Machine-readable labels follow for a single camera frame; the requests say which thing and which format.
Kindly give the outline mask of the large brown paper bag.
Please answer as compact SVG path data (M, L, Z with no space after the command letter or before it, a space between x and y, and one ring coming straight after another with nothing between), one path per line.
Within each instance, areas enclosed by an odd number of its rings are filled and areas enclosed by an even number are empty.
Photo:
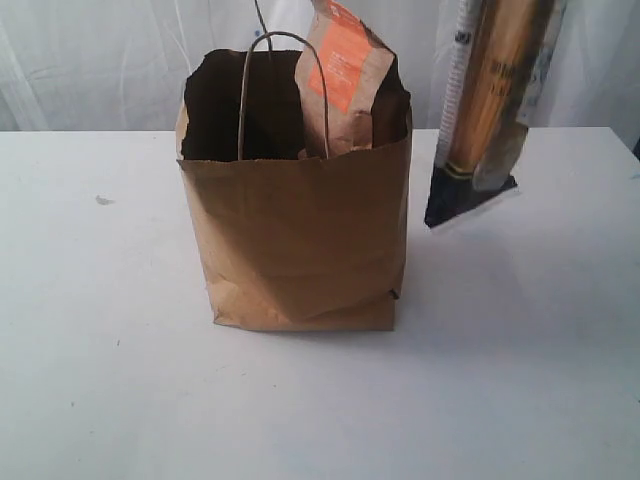
M388 331L406 262L410 95L397 57L372 109L370 149L305 150L297 50L209 52L176 124L217 324L255 331Z

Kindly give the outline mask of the small brown coffee pouch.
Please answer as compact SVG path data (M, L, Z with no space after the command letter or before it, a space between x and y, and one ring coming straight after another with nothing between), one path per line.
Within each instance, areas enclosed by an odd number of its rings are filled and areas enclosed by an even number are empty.
M395 54L349 9L314 1L295 69L309 157L328 158L374 143L372 109Z

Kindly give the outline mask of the spaghetti packet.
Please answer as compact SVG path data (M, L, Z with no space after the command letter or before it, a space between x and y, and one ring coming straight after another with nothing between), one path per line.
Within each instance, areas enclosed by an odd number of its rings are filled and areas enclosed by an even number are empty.
M459 4L424 222L434 228L516 188L566 4Z

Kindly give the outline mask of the small grey table scrap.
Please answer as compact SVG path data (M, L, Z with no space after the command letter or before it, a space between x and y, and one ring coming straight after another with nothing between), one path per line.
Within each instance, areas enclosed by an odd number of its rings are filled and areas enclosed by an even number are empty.
M112 199L108 199L108 198L105 198L105 197L102 197L102 196L100 196L100 195L97 195L97 196L95 197L95 201L96 201L99 205L102 205L102 206L112 205L112 204L114 204L114 203L115 203L115 201L114 201L114 200L112 200Z

